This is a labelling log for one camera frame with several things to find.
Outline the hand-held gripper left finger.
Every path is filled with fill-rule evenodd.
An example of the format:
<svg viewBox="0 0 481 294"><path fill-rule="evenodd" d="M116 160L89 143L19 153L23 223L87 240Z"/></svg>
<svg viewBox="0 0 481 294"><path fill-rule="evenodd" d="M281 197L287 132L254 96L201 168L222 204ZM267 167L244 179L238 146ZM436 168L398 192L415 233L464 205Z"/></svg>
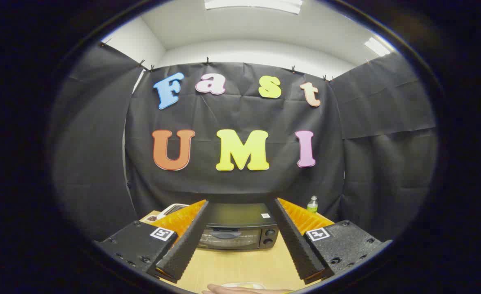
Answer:
<svg viewBox="0 0 481 294"><path fill-rule="evenodd" d="M208 208L202 200L154 222L137 220L95 244L132 270L177 283L199 244Z"/></svg>

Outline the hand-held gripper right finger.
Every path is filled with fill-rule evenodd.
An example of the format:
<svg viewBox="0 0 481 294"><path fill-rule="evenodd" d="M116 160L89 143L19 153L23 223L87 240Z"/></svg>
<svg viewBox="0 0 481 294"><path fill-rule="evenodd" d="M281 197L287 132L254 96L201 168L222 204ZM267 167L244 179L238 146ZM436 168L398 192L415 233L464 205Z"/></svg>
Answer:
<svg viewBox="0 0 481 294"><path fill-rule="evenodd" d="M267 207L306 284L343 275L391 243L380 241L349 220L332 222L280 198L268 201Z"/></svg>

